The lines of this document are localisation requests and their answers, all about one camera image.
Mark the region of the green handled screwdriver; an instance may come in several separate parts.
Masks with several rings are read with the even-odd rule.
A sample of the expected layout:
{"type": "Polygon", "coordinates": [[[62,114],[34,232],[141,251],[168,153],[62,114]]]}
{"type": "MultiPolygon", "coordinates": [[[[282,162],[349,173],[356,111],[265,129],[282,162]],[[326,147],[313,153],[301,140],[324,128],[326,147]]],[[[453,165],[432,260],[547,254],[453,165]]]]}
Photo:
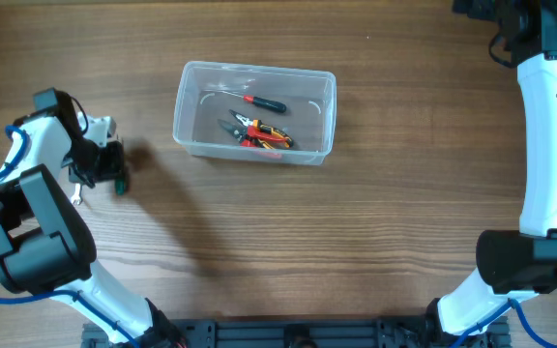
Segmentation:
{"type": "Polygon", "coordinates": [[[120,177],[115,180],[114,187],[115,193],[117,195],[124,195],[128,191],[128,179],[126,177],[120,177]]]}

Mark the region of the silver flex socket wrench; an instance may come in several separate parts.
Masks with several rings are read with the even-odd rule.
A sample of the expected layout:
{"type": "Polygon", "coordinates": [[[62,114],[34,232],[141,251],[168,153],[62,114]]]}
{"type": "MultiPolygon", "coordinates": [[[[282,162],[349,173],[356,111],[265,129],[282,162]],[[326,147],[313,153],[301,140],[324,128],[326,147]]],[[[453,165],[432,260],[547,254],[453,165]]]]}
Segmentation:
{"type": "Polygon", "coordinates": [[[73,192],[73,195],[71,196],[71,202],[75,206],[79,206],[83,202],[82,189],[83,189],[82,184],[75,184],[74,185],[74,192],[73,192]]]}

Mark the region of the red handled pruning snips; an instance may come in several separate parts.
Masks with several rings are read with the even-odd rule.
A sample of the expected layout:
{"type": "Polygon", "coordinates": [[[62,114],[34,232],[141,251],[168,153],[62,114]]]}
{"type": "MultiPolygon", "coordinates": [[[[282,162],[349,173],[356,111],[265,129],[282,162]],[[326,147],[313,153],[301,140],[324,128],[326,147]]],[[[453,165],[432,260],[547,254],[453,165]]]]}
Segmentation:
{"type": "Polygon", "coordinates": [[[218,120],[218,123],[241,147],[275,150],[274,143],[285,143],[282,137],[267,134],[254,126],[241,127],[223,120],[218,120]]]}

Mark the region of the clear plastic storage container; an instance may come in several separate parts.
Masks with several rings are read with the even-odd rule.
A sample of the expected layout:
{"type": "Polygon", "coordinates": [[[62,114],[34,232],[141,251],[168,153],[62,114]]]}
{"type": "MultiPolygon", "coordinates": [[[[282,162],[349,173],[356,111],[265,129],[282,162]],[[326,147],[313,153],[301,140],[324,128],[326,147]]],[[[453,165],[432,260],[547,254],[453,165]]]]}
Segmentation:
{"type": "Polygon", "coordinates": [[[297,165],[319,165],[331,153],[337,118],[337,81],[330,72],[217,62],[189,62],[174,108],[173,138],[194,156],[297,165]],[[254,94],[287,105],[285,114],[257,107],[228,106],[205,93],[254,94]],[[275,150],[241,147],[218,120],[241,126],[235,110],[278,128],[295,142],[275,150]]]}

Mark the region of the black red handled screwdriver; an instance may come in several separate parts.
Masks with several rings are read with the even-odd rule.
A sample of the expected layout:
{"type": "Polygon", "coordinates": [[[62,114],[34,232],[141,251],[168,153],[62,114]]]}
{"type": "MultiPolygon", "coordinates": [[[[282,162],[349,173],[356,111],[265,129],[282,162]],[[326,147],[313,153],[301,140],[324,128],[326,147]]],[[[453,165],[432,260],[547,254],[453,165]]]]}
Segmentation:
{"type": "Polygon", "coordinates": [[[273,101],[254,94],[230,92],[226,90],[213,90],[205,93],[206,99],[214,98],[218,102],[224,102],[228,106],[257,107],[278,114],[287,112],[287,105],[281,101],[273,101]]]}

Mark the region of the orange black needle nose pliers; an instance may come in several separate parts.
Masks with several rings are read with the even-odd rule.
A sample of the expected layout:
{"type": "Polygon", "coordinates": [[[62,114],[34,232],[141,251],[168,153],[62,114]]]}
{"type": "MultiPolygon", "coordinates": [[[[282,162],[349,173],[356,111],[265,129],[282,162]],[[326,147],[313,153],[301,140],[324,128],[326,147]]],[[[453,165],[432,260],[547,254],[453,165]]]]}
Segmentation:
{"type": "Polygon", "coordinates": [[[280,136],[285,140],[285,143],[280,143],[284,148],[291,148],[295,145],[295,142],[291,136],[285,133],[283,130],[275,128],[273,126],[264,124],[258,119],[251,119],[235,110],[230,109],[229,113],[237,120],[241,127],[254,126],[259,131],[265,132],[270,135],[280,136]]]}

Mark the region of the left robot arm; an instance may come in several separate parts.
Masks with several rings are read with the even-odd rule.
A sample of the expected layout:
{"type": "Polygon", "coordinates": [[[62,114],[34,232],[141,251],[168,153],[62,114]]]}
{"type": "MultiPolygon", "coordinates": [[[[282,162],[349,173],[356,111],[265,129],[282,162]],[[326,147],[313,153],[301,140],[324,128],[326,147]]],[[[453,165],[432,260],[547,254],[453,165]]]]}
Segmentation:
{"type": "Polygon", "coordinates": [[[129,291],[97,259],[89,227],[57,178],[77,190],[128,185],[124,147],[110,117],[89,116],[70,94],[49,88],[34,112],[5,128],[12,146],[0,168],[0,305],[52,299],[103,330],[112,347],[185,347],[187,340],[150,300],[129,291]]]}

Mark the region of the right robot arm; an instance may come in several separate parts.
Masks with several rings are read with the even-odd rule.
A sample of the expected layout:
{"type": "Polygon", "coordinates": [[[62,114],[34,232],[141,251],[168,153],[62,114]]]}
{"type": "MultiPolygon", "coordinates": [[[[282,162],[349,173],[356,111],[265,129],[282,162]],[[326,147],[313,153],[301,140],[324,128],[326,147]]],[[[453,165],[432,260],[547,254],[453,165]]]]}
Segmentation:
{"type": "Polygon", "coordinates": [[[521,314],[521,303],[557,289],[557,1],[455,0],[453,11],[497,24],[488,45],[510,57],[491,58],[516,70],[526,122],[518,229],[484,231],[475,270],[427,310],[422,343],[459,347],[508,310],[521,314]]]}

